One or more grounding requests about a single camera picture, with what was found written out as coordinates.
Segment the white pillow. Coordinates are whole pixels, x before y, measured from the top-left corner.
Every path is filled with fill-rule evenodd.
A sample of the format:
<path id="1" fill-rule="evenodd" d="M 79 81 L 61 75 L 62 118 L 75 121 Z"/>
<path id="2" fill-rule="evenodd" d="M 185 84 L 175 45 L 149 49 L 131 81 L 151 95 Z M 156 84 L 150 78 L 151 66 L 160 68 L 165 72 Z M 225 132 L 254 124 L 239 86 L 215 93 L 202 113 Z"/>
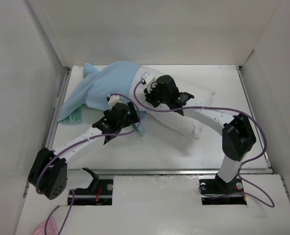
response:
<path id="1" fill-rule="evenodd" d="M 129 91 L 130 98 L 138 105 L 140 111 L 146 112 L 165 126 L 172 128 L 181 134 L 194 139 L 199 139 L 201 137 L 204 124 L 190 117 L 183 116 L 179 112 L 168 112 L 168 110 L 175 109 L 177 106 L 170 108 L 166 104 L 162 103 L 159 106 L 154 107 L 146 101 L 144 90 L 147 86 L 142 84 L 137 85 L 137 83 L 144 75 L 148 74 L 155 77 L 157 83 L 161 82 L 159 78 L 162 76 L 171 77 L 180 93 L 189 93 L 193 95 L 194 98 L 189 99 L 183 107 L 211 106 L 213 102 L 213 95 L 210 89 L 201 85 L 193 84 L 189 81 L 185 81 L 179 77 L 160 72 L 156 69 L 141 66 L 134 75 Z"/>

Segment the blue pillowcase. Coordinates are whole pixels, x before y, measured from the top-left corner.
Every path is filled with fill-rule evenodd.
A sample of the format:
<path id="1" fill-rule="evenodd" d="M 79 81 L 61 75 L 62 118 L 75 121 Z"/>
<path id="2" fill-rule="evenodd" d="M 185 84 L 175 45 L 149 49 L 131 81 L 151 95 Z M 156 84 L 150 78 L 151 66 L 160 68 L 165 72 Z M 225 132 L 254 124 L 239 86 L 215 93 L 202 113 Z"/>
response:
<path id="1" fill-rule="evenodd" d="M 58 121 L 68 118 L 80 106 L 105 111 L 109 108 L 107 96 L 113 93 L 133 98 L 133 84 L 136 72 L 141 65 L 128 61 L 117 61 L 102 70 L 85 63 L 85 75 L 70 97 L 63 103 Z"/>

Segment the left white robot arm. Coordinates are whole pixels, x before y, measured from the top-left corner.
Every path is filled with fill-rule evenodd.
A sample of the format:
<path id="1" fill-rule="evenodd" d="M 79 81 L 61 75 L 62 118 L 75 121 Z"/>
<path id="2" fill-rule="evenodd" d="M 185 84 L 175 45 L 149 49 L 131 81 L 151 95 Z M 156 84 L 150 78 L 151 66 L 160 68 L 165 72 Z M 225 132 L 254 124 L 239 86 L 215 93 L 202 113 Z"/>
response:
<path id="1" fill-rule="evenodd" d="M 82 135 L 57 149 L 46 147 L 39 150 L 28 175 L 28 182 L 36 192 L 47 199 L 57 198 L 66 188 L 68 181 L 68 163 L 98 150 L 109 141 L 119 136 L 134 132 L 122 133 L 122 129 L 133 124 L 140 125 L 140 111 L 130 101 L 127 104 L 116 103 L 104 111 L 104 116 L 94 123 Z"/>

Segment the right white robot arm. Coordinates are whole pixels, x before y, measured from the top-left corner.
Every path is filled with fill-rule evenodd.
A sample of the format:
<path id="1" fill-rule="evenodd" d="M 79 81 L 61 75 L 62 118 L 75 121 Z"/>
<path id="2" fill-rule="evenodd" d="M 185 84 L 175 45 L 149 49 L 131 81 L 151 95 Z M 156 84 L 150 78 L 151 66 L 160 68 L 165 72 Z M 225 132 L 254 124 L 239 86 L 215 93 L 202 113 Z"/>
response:
<path id="1" fill-rule="evenodd" d="M 160 113 L 174 112 L 192 118 L 215 130 L 222 137 L 224 159 L 215 176 L 215 188 L 225 193 L 233 186 L 241 168 L 244 156 L 256 143 L 256 137 L 244 114 L 233 116 L 210 107 L 197 104 L 195 97 L 187 92 L 180 92 L 174 79 L 169 75 L 155 78 L 151 73 L 144 73 L 141 84 L 145 86 L 145 101 L 150 110 Z"/>

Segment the pink cloth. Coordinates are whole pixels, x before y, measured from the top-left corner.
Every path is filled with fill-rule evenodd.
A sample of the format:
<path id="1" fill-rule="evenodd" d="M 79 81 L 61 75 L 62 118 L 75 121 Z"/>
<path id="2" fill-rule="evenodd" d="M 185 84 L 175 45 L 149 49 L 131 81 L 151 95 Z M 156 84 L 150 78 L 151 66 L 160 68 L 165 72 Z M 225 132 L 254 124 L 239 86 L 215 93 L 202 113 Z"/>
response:
<path id="1" fill-rule="evenodd" d="M 45 235 L 45 231 L 47 235 L 58 234 L 58 228 L 53 217 L 51 217 L 48 222 L 43 222 L 38 225 L 37 228 L 34 230 L 33 235 Z"/>

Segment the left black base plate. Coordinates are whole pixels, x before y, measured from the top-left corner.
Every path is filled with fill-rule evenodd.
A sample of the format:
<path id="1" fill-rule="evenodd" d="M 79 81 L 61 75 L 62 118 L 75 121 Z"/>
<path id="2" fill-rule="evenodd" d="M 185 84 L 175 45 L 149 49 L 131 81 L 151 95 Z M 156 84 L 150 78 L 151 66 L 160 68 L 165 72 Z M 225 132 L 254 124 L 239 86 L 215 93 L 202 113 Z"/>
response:
<path id="1" fill-rule="evenodd" d="M 89 168 L 69 170 L 67 173 L 68 205 L 112 205 L 113 177 L 98 175 Z"/>

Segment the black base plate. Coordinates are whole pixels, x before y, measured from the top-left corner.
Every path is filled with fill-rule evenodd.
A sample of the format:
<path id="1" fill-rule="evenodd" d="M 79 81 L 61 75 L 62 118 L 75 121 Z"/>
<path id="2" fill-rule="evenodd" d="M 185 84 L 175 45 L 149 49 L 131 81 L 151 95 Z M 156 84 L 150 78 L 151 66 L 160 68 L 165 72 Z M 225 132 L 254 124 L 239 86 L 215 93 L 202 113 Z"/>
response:
<path id="1" fill-rule="evenodd" d="M 247 205 L 242 180 L 236 178 L 228 188 L 220 189 L 215 179 L 199 179 L 199 193 L 204 206 Z"/>
<path id="2" fill-rule="evenodd" d="M 68 205 L 112 205 L 113 177 L 98 175 L 89 168 L 69 170 L 67 173 Z"/>

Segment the aluminium front rail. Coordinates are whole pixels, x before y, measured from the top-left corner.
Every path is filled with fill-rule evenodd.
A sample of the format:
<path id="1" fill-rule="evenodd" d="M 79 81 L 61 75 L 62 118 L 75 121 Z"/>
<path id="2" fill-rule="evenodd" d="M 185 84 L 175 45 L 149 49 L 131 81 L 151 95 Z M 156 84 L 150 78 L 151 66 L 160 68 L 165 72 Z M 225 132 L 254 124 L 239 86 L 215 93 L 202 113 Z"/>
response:
<path id="1" fill-rule="evenodd" d="M 93 169 L 98 175 L 214 175 L 218 169 Z M 241 174 L 273 174 L 271 168 L 242 168 Z"/>

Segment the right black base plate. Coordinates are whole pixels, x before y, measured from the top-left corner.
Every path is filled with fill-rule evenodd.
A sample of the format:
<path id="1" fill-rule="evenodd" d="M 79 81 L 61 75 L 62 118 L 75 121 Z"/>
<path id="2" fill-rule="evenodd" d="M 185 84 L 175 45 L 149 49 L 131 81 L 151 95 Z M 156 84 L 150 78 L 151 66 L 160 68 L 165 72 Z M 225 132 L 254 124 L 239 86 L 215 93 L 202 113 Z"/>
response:
<path id="1" fill-rule="evenodd" d="M 220 189 L 215 179 L 199 179 L 199 193 L 204 206 L 247 205 L 242 180 L 236 178 L 228 188 Z"/>

